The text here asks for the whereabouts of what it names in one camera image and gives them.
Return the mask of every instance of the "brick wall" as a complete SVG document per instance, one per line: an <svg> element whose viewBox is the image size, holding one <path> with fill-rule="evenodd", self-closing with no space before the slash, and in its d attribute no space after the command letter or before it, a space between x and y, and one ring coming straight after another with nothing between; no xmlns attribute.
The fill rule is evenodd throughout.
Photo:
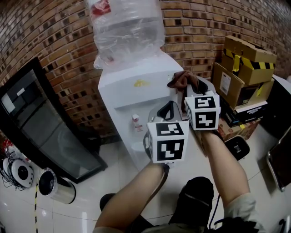
<svg viewBox="0 0 291 233"><path fill-rule="evenodd" d="M163 50L181 66L210 77L226 35L278 55L275 74L291 75L291 7L283 0L161 1L166 27Z"/></svg>
<svg viewBox="0 0 291 233"><path fill-rule="evenodd" d="M275 73L291 74L291 8L283 0L161 0L163 50L202 77L221 59L224 37L234 35L278 55ZM116 131L98 93L101 71L88 11L80 0L0 2L0 83L38 56L60 102L76 124L102 137Z"/></svg>

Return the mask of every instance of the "brown cloth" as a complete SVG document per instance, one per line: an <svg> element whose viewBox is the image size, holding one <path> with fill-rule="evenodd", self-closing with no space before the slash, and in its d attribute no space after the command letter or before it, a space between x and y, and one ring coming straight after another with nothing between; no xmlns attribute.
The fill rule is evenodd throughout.
<svg viewBox="0 0 291 233"><path fill-rule="evenodd" d="M174 78L171 82L168 83L169 88L176 88L178 91L183 93L181 109L185 113L185 97L187 97L187 85L190 84L198 90L199 79L191 71L181 71L174 74Z"/></svg>

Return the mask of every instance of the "black device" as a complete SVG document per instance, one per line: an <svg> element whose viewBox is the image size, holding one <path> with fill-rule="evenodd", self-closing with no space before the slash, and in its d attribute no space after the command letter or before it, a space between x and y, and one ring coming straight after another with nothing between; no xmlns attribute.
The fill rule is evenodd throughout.
<svg viewBox="0 0 291 233"><path fill-rule="evenodd" d="M273 76L273 88L267 100L268 109L261 120L261 125L274 137L280 139L291 126L291 83Z"/></svg>
<svg viewBox="0 0 291 233"><path fill-rule="evenodd" d="M75 183L107 168L98 133L71 120L37 57L0 88L0 99L0 130L39 167Z"/></svg>
<svg viewBox="0 0 291 233"><path fill-rule="evenodd" d="M225 119L229 127L235 127L262 119L268 108L267 102L262 102L261 104L255 105L255 107L251 107L245 111L232 110L229 104L222 97L220 97L220 104L221 116Z"/></svg>
<svg viewBox="0 0 291 233"><path fill-rule="evenodd" d="M250 153L250 147L242 136L235 136L225 142L227 149L237 159L241 160Z"/></svg>

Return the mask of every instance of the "paper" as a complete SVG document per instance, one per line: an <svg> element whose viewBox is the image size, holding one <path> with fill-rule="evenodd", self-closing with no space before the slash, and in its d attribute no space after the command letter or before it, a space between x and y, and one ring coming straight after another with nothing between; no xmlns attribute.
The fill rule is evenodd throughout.
<svg viewBox="0 0 291 233"><path fill-rule="evenodd" d="M15 106L12 103L7 93L3 95L3 97L1 98L1 101L4 107L6 108L6 110L8 111L8 113L11 113L15 109Z"/></svg>
<svg viewBox="0 0 291 233"><path fill-rule="evenodd" d="M220 81L220 90L227 96L229 87L231 85L231 78L225 73L222 73Z"/></svg>
<svg viewBox="0 0 291 233"><path fill-rule="evenodd" d="M17 96L20 96L24 91L24 88L22 88L19 92L17 92Z"/></svg>

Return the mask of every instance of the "black case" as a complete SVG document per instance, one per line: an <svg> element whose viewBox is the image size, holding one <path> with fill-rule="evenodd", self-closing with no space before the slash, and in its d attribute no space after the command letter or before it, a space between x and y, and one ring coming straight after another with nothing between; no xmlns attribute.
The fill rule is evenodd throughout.
<svg viewBox="0 0 291 233"><path fill-rule="evenodd" d="M247 111L238 113L237 111L232 110L232 108L222 97L220 97L220 105L221 116L223 119L225 119L229 127L234 127L261 119L264 116L268 106L265 104L260 106L260 109L257 109L258 107L253 108L253 110L257 109L256 112L253 112L252 109L249 109Z"/></svg>
<svg viewBox="0 0 291 233"><path fill-rule="evenodd" d="M237 161L250 153L250 147L242 136L236 136L227 140L225 145Z"/></svg>
<svg viewBox="0 0 291 233"><path fill-rule="evenodd" d="M291 84L281 85L276 79L267 100L268 109L261 125L274 137L280 139L291 126L291 93L287 90Z"/></svg>

